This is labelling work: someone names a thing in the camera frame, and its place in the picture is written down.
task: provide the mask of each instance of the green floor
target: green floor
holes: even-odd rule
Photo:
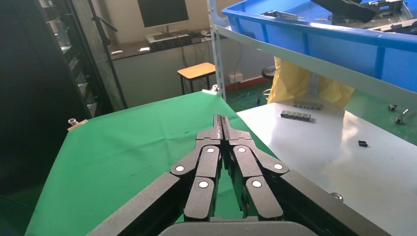
[[[256,107],[253,102],[255,98],[242,101],[245,96],[241,96],[239,99],[236,99],[239,97],[239,94],[247,94],[250,91],[250,97],[255,97],[256,94],[261,96],[260,105],[265,105],[267,101],[262,97],[262,92],[270,89],[271,86],[272,82],[266,82],[241,88],[239,92],[237,90],[226,92],[227,103],[235,112]],[[387,109],[388,104],[389,102],[356,90],[345,110],[417,146],[416,113],[410,111],[405,116],[404,124],[395,124],[395,119],[406,108],[398,106],[394,112],[390,112]]]

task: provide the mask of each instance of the blue plastic bin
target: blue plastic bin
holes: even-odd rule
[[[415,16],[417,0],[405,1]],[[273,19],[276,10],[299,16]],[[222,10],[233,31],[417,92],[417,36],[316,21],[331,13],[309,0],[245,0]]]

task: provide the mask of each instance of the white tabletop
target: white tabletop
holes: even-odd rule
[[[417,235],[417,147],[320,98],[320,111],[272,103],[238,115],[275,155],[393,236]],[[282,118],[311,114],[315,123]],[[369,147],[360,147],[358,140]]]

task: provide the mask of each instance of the yellow plastic sheet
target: yellow plastic sheet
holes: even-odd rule
[[[275,58],[275,77],[268,103],[280,102],[302,96],[308,91],[310,71],[291,62]],[[319,75],[317,93],[320,97],[339,106],[348,104],[354,88]]]

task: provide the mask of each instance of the green cloth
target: green cloth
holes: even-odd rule
[[[87,234],[192,151],[196,133],[210,129],[216,114],[250,131],[221,97],[197,92],[97,117],[68,132],[26,235]],[[221,176],[215,216],[241,218],[230,177],[225,170]]]

